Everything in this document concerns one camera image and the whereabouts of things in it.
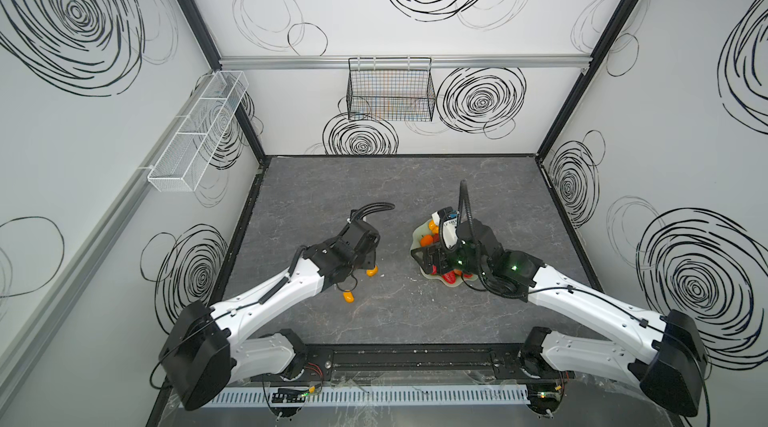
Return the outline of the light green wavy fruit bowl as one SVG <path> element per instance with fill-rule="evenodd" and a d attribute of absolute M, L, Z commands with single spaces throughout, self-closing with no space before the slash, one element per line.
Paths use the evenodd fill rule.
<path fill-rule="evenodd" d="M 438 215 L 434 213 L 427 222 L 417 227 L 412 234 L 411 258 L 421 274 L 428 280 L 437 280 L 447 287 L 458 287 L 478 280 L 477 269 L 470 264 L 469 255 L 462 251 L 460 244 L 450 251 L 442 244 Z"/>

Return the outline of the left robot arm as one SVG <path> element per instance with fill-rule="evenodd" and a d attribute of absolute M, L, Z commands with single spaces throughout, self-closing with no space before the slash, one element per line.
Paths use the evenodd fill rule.
<path fill-rule="evenodd" d="M 378 230 L 349 220 L 334 237 L 300 246 L 287 268 L 258 286 L 207 306 L 194 301 L 179 316 L 158 365 L 187 411 L 213 400 L 227 385 L 260 375 L 298 377 L 306 348 L 291 330 L 254 334 L 291 307 L 375 265 Z"/>

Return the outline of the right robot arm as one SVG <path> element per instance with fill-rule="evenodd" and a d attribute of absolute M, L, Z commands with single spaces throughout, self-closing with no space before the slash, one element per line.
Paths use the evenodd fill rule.
<path fill-rule="evenodd" d="M 518 354 L 531 377 L 550 371 L 603 377 L 688 418 L 708 403 L 709 357 L 694 319 L 679 310 L 661 314 L 612 298 L 531 254 L 504 248 L 477 220 L 443 227 L 427 221 L 412 234 L 411 256 L 428 279 L 453 274 L 462 283 L 470 275 L 489 293 L 547 308 L 600 334 L 588 339 L 533 328 Z"/>

